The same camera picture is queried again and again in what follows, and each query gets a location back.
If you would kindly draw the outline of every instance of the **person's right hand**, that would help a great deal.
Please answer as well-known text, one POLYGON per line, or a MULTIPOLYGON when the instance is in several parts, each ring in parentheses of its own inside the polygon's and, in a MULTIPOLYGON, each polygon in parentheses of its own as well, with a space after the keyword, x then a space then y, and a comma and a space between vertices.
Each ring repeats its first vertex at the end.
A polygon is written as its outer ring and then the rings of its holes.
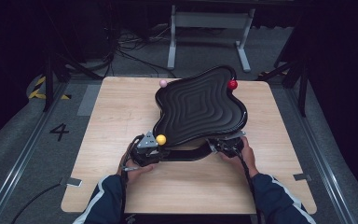
MULTIPOLYGON (((124 153, 124 155, 121 157, 121 161, 120 161, 120 164, 119 164, 119 166, 117 168, 116 175, 121 175, 121 168, 122 168, 121 164, 123 164, 123 161, 125 160, 125 157, 126 157, 126 154, 124 153)), ((141 176, 144 173, 152 171, 156 167, 156 164, 152 163, 152 164, 146 165, 144 167, 139 167, 137 164, 135 164, 135 162, 133 162, 132 159, 129 159, 126 162, 126 166, 127 167, 137 167, 138 168, 136 170, 127 172, 127 178, 128 178, 127 184, 133 184, 138 179, 139 176, 141 176)))
MULTIPOLYGON (((241 151, 241 154, 243 156, 246 165, 249 168, 249 175, 252 178, 258 174, 257 168, 255 167, 255 154, 253 152, 253 149, 249 147, 248 139, 245 136, 242 137, 241 139, 243 142, 243 149, 241 151)), ((218 154, 223 159, 223 161, 227 161, 231 163, 237 171, 245 175, 245 171, 243 170, 243 166, 240 158, 238 157, 229 158, 222 152, 219 152, 218 154)))

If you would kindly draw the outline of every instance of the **metal bracket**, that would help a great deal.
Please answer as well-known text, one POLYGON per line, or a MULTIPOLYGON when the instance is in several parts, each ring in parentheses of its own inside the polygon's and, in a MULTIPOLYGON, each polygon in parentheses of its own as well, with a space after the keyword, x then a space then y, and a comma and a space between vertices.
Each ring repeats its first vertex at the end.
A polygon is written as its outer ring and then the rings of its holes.
POLYGON ((208 142, 208 145, 209 145, 209 147, 211 148, 211 151, 212 151, 214 154, 216 154, 216 153, 217 153, 216 147, 214 147, 214 145, 209 142, 209 139, 206 139, 206 141, 208 142))
POLYGON ((310 177, 310 175, 306 175, 306 174, 298 174, 298 175, 293 175, 293 177, 295 178, 295 181, 298 180, 307 180, 307 181, 311 181, 312 178, 310 177))
POLYGON ((145 137, 138 143, 138 148, 157 147, 158 143, 152 131, 147 132, 145 137))
POLYGON ((80 187, 82 183, 83 181, 81 179, 76 179, 73 177, 69 177, 68 179, 66 179, 66 181, 64 179, 60 181, 60 184, 64 184, 66 186, 72 186, 72 187, 80 187))

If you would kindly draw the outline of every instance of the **wooden table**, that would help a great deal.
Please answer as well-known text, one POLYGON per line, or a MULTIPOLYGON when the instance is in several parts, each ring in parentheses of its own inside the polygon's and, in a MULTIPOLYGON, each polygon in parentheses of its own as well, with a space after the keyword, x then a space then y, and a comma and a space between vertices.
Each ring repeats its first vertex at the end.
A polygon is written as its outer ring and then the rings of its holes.
MULTIPOLYGON (((132 139, 152 130, 159 118, 155 102, 159 81, 146 77, 107 77, 103 81, 72 172, 83 184, 67 188, 63 211, 83 212, 100 178, 116 173, 132 139)), ((310 214, 315 213, 307 181, 293 177, 303 172, 269 85, 239 81, 234 95, 248 109, 243 130, 255 151, 259 171, 274 175, 310 214)), ((127 213, 255 213, 246 179, 214 154, 199 161, 160 162, 135 185, 129 185, 127 192, 127 213)))

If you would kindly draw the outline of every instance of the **red ball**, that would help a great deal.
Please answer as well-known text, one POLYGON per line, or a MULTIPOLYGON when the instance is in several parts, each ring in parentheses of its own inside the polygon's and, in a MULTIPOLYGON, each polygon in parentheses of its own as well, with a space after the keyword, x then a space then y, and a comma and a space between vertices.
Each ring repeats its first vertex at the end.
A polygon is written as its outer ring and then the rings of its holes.
POLYGON ((238 82, 236 80, 230 80, 227 84, 228 88, 234 91, 238 87, 238 82))

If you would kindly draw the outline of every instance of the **sleeve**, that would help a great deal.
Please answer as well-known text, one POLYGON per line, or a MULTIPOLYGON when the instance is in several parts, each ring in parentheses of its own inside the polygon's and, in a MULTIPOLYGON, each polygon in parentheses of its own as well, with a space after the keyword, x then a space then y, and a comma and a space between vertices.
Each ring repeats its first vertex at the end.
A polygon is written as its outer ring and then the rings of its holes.
POLYGON ((316 223, 301 201, 273 176, 257 174, 252 182, 255 206, 263 212, 268 224, 316 223))
POLYGON ((120 175, 102 178, 95 187, 89 205, 74 224, 116 224, 120 221, 122 183, 120 175))

